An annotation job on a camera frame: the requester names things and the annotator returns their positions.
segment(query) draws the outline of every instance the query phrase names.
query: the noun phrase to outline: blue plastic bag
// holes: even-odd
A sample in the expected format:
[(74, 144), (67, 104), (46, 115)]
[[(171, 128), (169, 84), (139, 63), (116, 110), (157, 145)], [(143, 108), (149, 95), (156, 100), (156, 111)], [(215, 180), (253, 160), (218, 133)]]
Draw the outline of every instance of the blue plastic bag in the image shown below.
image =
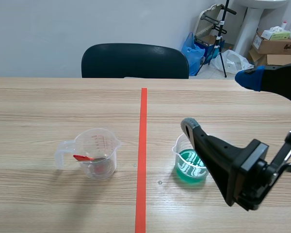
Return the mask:
[(190, 67), (190, 76), (194, 76), (200, 67), (200, 60), (204, 56), (205, 50), (200, 49), (199, 46), (194, 44), (193, 33), (188, 35), (183, 44), (181, 52), (186, 56)]

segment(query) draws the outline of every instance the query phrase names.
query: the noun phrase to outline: tiled floor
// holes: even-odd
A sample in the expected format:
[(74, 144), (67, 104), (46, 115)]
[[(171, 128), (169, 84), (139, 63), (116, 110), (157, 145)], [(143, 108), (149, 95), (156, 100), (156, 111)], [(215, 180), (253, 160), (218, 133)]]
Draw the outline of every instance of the tiled floor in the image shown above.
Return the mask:
[(226, 73), (227, 78), (224, 77), (224, 73), (212, 69), (209, 65), (204, 65), (197, 76), (190, 76), (190, 79), (235, 79), (235, 74)]

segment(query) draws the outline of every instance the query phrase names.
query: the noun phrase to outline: plastic cup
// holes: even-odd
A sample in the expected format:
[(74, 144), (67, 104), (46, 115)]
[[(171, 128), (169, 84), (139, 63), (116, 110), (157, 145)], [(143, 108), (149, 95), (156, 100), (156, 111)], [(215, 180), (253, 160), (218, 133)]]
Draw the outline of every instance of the plastic cup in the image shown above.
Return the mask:
[(182, 180), (190, 183), (205, 180), (209, 172), (185, 134), (180, 135), (172, 151), (176, 156), (175, 170)]
[(83, 155), (94, 158), (93, 161), (79, 162), (86, 176), (95, 180), (110, 177), (116, 169), (116, 150), (121, 142), (105, 129), (91, 129), (81, 133), (74, 140), (63, 141), (55, 152), (58, 169), (64, 168), (64, 155)]

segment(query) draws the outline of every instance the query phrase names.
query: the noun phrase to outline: measuring cup handle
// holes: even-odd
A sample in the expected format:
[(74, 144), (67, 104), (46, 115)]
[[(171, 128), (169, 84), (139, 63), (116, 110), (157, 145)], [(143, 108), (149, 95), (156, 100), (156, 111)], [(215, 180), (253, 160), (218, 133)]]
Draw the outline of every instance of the measuring cup handle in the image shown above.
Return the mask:
[(59, 143), (57, 151), (54, 154), (57, 169), (64, 168), (64, 154), (65, 153), (73, 154), (75, 150), (74, 148), (75, 142), (76, 142), (75, 140), (69, 140)]

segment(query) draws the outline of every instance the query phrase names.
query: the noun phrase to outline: chair backrest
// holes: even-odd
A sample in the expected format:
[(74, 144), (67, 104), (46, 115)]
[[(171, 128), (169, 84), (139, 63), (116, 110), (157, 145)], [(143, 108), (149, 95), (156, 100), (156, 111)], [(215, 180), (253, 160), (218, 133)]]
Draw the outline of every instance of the chair backrest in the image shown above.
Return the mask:
[(143, 44), (100, 44), (82, 58), (83, 78), (188, 79), (189, 64), (178, 50)]

